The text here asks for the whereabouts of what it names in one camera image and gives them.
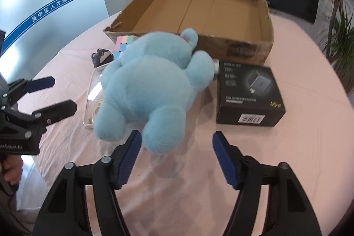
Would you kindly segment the person's left hand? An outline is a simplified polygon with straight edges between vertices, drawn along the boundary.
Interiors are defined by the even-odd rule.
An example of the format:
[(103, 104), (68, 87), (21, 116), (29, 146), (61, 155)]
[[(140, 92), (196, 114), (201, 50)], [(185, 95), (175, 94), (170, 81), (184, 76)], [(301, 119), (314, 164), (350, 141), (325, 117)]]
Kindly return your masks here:
[(23, 160), (21, 156), (8, 155), (2, 161), (2, 167), (5, 169), (3, 173), (5, 181), (11, 185), (19, 184), (23, 171)]

